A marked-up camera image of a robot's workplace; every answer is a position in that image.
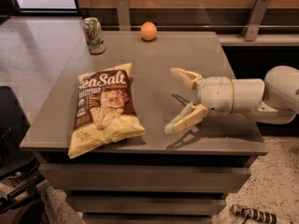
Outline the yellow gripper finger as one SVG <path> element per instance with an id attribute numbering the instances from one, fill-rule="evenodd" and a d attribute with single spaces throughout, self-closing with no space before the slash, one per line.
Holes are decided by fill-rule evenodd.
<path id="1" fill-rule="evenodd" d="M 170 69 L 171 77 L 182 84 L 188 91 L 199 91 L 201 83 L 205 80 L 200 74 L 182 68 Z"/>
<path id="2" fill-rule="evenodd" d="M 195 105 L 190 102 L 165 125 L 164 132 L 167 134 L 179 133 L 201 122 L 207 115 L 208 110 L 204 105 Z"/>

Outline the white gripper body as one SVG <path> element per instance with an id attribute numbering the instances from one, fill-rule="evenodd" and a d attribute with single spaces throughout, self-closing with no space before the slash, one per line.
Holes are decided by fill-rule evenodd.
<path id="1" fill-rule="evenodd" d="M 224 117 L 233 109 L 234 88 L 228 77 L 208 77 L 197 84 L 197 103 L 211 117 Z"/>

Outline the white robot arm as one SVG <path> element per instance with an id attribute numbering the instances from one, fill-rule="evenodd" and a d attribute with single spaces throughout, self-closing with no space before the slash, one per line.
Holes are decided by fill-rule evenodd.
<path id="1" fill-rule="evenodd" d="M 286 124 L 299 114 L 299 70 L 290 66 L 276 66 L 263 79 L 204 78 L 176 67 L 170 73 L 196 91 L 196 101 L 165 125 L 166 133 L 179 133 L 206 117 L 241 114 L 261 123 Z"/>

